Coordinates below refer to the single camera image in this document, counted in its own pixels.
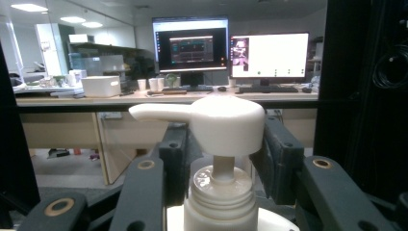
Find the computer monitor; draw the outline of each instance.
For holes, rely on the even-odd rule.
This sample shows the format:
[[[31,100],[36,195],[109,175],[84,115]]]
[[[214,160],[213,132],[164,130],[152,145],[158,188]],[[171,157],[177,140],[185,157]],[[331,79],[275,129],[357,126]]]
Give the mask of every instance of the computer monitor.
[[[230,78],[261,85],[302,83],[306,77],[308,33],[230,37]]]
[[[156,17],[155,55],[160,73],[180,73],[182,84],[202,84],[203,71],[226,70],[227,16]]]

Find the monitor stand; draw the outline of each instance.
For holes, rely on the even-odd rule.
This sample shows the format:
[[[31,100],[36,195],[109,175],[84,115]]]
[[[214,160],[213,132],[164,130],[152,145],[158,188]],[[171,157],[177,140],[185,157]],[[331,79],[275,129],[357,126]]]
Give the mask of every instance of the monitor stand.
[[[261,79],[259,82],[260,86],[269,86],[269,79]]]
[[[190,86],[197,88],[199,85],[204,85],[203,72],[182,72],[180,74],[181,86]]]

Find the wooden desk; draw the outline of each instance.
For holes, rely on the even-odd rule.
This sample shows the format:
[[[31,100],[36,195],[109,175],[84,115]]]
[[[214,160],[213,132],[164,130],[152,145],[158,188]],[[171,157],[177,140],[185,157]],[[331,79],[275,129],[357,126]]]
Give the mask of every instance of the wooden desk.
[[[138,149],[151,149],[161,141],[167,122],[138,122],[127,110],[140,103],[191,104],[206,96],[234,95],[268,105],[310,103],[318,100],[316,93],[246,93],[189,92],[186,95],[147,97],[146,91],[111,98],[57,98],[47,96],[17,97],[18,110],[30,148],[98,149],[105,184],[112,184],[136,157]],[[99,112],[121,112],[121,118],[105,119]],[[316,111],[285,111],[285,125],[303,142],[313,143]]]

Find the paper cup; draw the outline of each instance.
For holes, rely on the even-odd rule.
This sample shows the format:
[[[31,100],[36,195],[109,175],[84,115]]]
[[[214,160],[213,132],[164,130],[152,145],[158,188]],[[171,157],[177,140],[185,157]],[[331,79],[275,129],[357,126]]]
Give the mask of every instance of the paper cup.
[[[165,78],[157,78],[158,90],[162,90],[165,87]]]
[[[174,87],[178,88],[181,85],[181,78],[177,77],[176,82],[174,82]]]
[[[150,86],[150,89],[152,91],[158,91],[159,90],[159,83],[158,83],[156,78],[149,79],[149,86]]]
[[[229,86],[230,88],[234,88],[236,85],[237,85],[237,82],[236,82],[235,79],[229,79],[229,78],[228,78],[228,86]]]
[[[139,90],[146,90],[146,80],[138,80]]]
[[[66,75],[65,75],[65,79],[67,80],[68,85],[69,85],[70,87],[75,87],[75,85],[76,85],[75,76],[70,75],[70,74],[66,74]]]

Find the ceiling light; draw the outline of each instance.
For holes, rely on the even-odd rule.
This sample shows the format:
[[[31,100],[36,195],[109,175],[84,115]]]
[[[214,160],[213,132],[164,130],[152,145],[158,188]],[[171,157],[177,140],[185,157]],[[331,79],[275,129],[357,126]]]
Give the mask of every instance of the ceiling light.
[[[80,23],[80,22],[85,22],[86,21],[84,18],[77,17],[77,16],[62,17],[62,18],[60,18],[60,20],[70,22],[70,23]]]
[[[25,11],[25,12],[46,12],[48,9],[37,6],[34,4],[14,4],[12,5],[13,8]]]
[[[137,10],[150,9],[150,7],[148,5],[136,5],[135,8]]]
[[[84,22],[82,23],[82,25],[85,27],[89,27],[89,28],[98,28],[98,27],[103,26],[99,22]]]
[[[126,6],[123,3],[118,3],[116,1],[110,1],[110,0],[101,1],[101,3],[107,7],[125,7]]]

